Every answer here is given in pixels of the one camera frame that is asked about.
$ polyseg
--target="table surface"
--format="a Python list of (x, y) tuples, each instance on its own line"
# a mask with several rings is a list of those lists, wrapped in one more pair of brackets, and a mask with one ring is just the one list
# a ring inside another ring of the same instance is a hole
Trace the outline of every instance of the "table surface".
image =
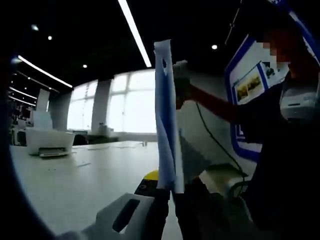
[[(55, 234), (89, 226), (99, 210), (133, 193), (159, 166), (156, 142), (73, 146), (71, 155), (47, 160), (11, 146), (11, 155), (30, 204)], [(172, 201), (162, 238), (182, 239)]]

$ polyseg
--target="printer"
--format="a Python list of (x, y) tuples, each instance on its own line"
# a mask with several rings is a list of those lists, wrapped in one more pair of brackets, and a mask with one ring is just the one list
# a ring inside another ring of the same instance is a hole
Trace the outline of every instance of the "printer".
[(289, 122), (308, 123), (320, 119), (320, 74), (308, 84), (285, 82), (280, 100), (282, 116)]
[(26, 127), (25, 137), (28, 153), (40, 157), (68, 155), (72, 152), (75, 134), (53, 129), (48, 111), (34, 111), (34, 127)]

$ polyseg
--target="gray plastic part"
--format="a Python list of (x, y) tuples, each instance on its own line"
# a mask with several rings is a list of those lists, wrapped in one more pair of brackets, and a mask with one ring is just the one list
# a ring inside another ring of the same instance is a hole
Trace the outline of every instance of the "gray plastic part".
[[(139, 203), (130, 218), (125, 232), (114, 230), (115, 221), (119, 221), (129, 201)], [(82, 231), (88, 240), (141, 240), (146, 225), (147, 213), (154, 201), (153, 197), (126, 193), (109, 206), (99, 211), (95, 223)]]

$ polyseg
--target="bright window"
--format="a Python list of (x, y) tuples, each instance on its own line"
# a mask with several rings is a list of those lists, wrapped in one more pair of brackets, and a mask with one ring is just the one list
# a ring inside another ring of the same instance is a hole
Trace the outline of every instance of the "bright window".
[(156, 133), (154, 69), (122, 74), (112, 80), (107, 124), (114, 132)]
[(90, 130), (98, 80), (74, 88), (68, 112), (67, 129)]

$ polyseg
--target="hand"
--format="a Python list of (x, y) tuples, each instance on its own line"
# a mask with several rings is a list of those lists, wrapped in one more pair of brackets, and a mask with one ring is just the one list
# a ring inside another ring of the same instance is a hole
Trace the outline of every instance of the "hand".
[(182, 108), (185, 101), (191, 99), (191, 84), (187, 77), (175, 77), (175, 109)]

